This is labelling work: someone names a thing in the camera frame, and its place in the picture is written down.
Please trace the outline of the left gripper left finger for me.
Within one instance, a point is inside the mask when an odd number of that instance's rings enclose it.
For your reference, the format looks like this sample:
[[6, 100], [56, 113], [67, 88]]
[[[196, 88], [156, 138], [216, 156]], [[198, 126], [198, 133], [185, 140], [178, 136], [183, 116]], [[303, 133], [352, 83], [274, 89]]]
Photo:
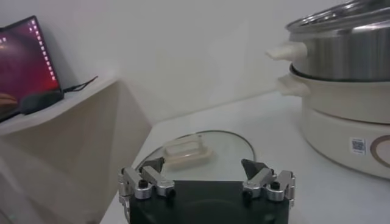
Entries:
[[145, 161], [138, 169], [124, 167], [118, 172], [118, 194], [119, 202], [124, 212], [130, 212], [130, 199], [148, 200], [152, 197], [153, 191], [163, 198], [176, 196], [175, 182], [168, 180], [161, 175], [165, 159], [160, 157]]

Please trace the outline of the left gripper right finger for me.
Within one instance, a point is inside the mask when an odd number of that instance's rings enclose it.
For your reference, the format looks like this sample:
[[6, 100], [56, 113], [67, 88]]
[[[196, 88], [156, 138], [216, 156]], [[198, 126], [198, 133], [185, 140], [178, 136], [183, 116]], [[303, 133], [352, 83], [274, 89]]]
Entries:
[[275, 203], [287, 200], [289, 207], [294, 206], [296, 177], [292, 171], [283, 170], [277, 174], [265, 163], [248, 159], [242, 159], [241, 165], [247, 176], [242, 188], [245, 203], [263, 197]]

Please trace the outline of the person's bare hand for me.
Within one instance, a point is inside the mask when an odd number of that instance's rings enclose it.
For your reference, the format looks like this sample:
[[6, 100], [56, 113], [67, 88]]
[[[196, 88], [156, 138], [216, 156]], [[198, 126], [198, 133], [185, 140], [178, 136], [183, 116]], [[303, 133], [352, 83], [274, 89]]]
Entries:
[[1, 93], [1, 114], [11, 112], [18, 108], [18, 101], [11, 95]]

